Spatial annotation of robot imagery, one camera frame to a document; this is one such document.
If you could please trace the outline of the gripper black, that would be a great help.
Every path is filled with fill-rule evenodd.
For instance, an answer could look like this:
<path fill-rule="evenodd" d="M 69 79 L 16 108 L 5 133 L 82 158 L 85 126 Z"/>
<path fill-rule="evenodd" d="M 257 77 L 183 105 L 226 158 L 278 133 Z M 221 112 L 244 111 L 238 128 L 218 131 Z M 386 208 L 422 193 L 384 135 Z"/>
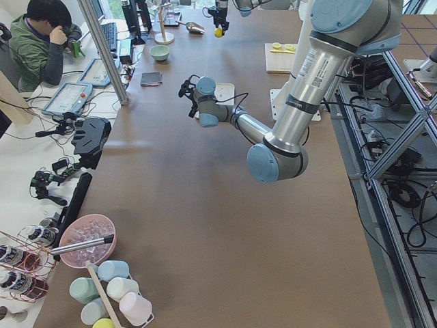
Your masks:
<path fill-rule="evenodd" d="M 207 13 L 213 17 L 214 30 L 219 29 L 221 25 L 222 34 L 225 34 L 229 28 L 227 21 L 228 3 L 228 0 L 216 0 L 215 5 L 207 9 Z"/>
<path fill-rule="evenodd" d="M 193 78 L 193 75 L 191 75 L 189 78 L 187 78 L 180 86 L 180 90 L 178 92 L 178 96 L 180 98 L 183 98 L 184 96 L 187 97 L 191 102 L 191 110 L 188 113 L 188 116 L 190 118 L 194 118 L 195 114 L 198 112 L 198 104 L 195 100 L 195 84 L 191 81 Z"/>

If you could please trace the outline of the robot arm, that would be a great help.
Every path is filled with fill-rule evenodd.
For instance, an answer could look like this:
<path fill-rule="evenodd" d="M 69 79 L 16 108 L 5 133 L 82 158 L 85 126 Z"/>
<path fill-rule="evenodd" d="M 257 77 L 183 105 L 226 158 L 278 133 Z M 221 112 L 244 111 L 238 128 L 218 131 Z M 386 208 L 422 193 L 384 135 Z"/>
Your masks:
<path fill-rule="evenodd" d="M 250 142 L 246 161 L 251 175 L 275 182 L 301 175 L 308 156 L 300 140 L 345 60 L 394 49 L 400 40 L 402 1 L 314 1 L 309 10 L 309 50 L 273 128 L 239 105 L 222 105 L 216 83 L 185 80 L 178 96 L 192 102 L 190 117 L 202 127 L 234 125 Z"/>
<path fill-rule="evenodd" d="M 268 1 L 231 1 L 235 8 L 239 11 L 242 17 L 248 16 L 256 7 L 259 7 Z M 221 38 L 225 35 L 225 32 L 229 28 L 229 22 L 227 21 L 228 13 L 228 0 L 217 0 L 215 6 L 207 8 L 207 13 L 213 18 L 214 23 L 214 35 L 217 38 Z"/>

